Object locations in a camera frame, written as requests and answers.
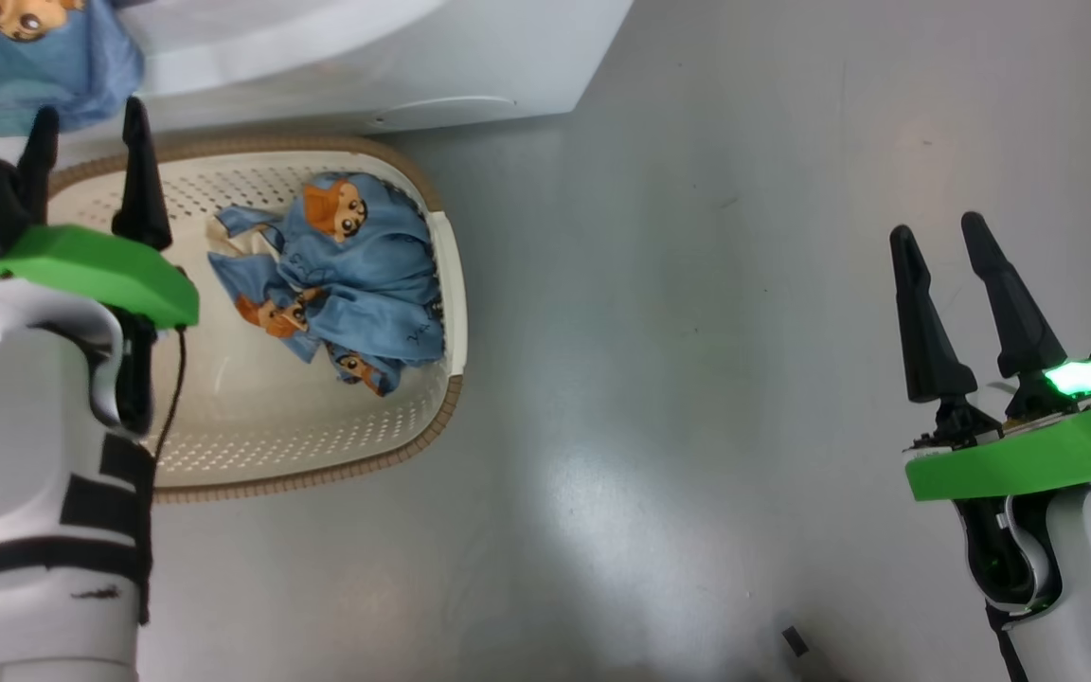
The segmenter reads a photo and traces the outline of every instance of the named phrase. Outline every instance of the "wire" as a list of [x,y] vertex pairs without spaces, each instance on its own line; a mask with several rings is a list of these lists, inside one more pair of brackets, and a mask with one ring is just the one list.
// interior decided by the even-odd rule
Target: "wire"
[[175,423],[175,411],[179,407],[179,394],[183,393],[183,374],[188,369],[188,338],[184,336],[188,327],[178,326],[175,330],[179,333],[179,372],[175,379],[175,392],[170,394],[168,418],[163,422],[163,431],[159,432],[159,441],[157,441],[154,448],[154,459],[156,462],[163,460],[163,448],[166,446],[168,435],[170,435],[170,427]]

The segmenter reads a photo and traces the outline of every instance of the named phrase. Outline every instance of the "gray floor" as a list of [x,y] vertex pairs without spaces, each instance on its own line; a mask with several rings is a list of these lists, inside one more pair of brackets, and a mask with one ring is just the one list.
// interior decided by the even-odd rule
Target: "gray floor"
[[858,682],[1003,678],[907,491],[887,232],[983,384],[967,208],[1091,349],[1091,1],[639,0],[578,111],[394,143],[463,246],[463,406],[398,469],[156,510],[143,679],[771,681],[789,624]]

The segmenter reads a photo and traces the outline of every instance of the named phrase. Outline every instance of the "laundry basket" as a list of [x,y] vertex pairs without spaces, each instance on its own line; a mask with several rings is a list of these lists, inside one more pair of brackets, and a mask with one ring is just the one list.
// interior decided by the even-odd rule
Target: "laundry basket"
[[[466,286],[441,198],[398,152],[361,139],[226,140],[159,149],[173,244],[164,251],[200,290],[200,325],[188,330],[188,366],[159,463],[159,501],[286,492],[406,462],[441,434],[463,391]],[[445,358],[407,368],[380,398],[336,379],[326,354],[302,363],[248,324],[206,258],[206,220],[231,204],[285,212],[322,171],[361,171],[406,192],[428,222],[441,278]],[[53,175],[48,219],[108,230],[124,189],[125,157]],[[168,412],[178,369],[173,336],[155,346],[155,415]]]

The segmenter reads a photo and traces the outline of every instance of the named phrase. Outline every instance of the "cartoon face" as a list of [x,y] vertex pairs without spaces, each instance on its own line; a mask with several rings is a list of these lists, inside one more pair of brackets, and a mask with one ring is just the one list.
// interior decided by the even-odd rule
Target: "cartoon face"
[[16,43],[35,43],[65,25],[86,0],[0,0],[0,32]]
[[321,190],[305,186],[305,219],[312,228],[343,244],[349,237],[356,237],[369,219],[369,206],[360,199],[360,190],[347,180]]
[[298,300],[293,306],[280,308],[272,299],[256,306],[247,297],[238,297],[233,301],[243,320],[259,326],[264,332],[277,338],[291,338],[298,332],[305,332],[305,303]]
[[364,385],[377,396],[385,396],[385,388],[381,385],[382,372],[377,371],[371,363],[365,362],[357,354],[347,354],[340,356],[337,361],[334,361],[336,366],[345,372],[345,374],[350,376],[356,376],[360,381],[364,382]]

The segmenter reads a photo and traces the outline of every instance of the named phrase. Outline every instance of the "basket rim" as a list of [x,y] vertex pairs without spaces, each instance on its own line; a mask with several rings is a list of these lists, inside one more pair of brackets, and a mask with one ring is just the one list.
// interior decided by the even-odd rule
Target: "basket rim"
[[[411,159],[380,142],[364,137],[230,137],[170,144],[170,146],[161,146],[160,144],[155,147],[155,155],[160,165],[170,161],[204,159],[209,158],[209,156],[273,152],[347,152],[373,156],[373,158],[385,161],[398,172],[406,175],[407,180],[410,180],[415,184],[415,189],[420,192],[420,196],[423,198],[430,212],[443,211],[441,194],[437,193],[432,181],[428,180],[428,176]],[[48,198],[52,200],[79,182],[124,171],[127,160],[129,160],[129,155],[118,154],[107,156],[104,159],[77,164],[68,169],[60,169],[49,178]],[[272,493],[299,491],[299,489],[311,488],[315,484],[333,483],[345,478],[389,469],[389,467],[405,463],[408,458],[423,452],[428,445],[436,440],[437,435],[441,435],[454,416],[460,393],[463,393],[463,375],[449,376],[448,388],[445,392],[441,409],[436,411],[432,421],[428,423],[428,427],[424,427],[419,435],[398,448],[386,450],[384,453],[360,458],[360,460],[338,463],[338,465],[304,470],[299,474],[241,480],[241,482],[235,483],[156,487],[154,501],[159,502],[159,504],[169,504],[169,502],[178,504],[178,502],[208,502],[272,495]]]

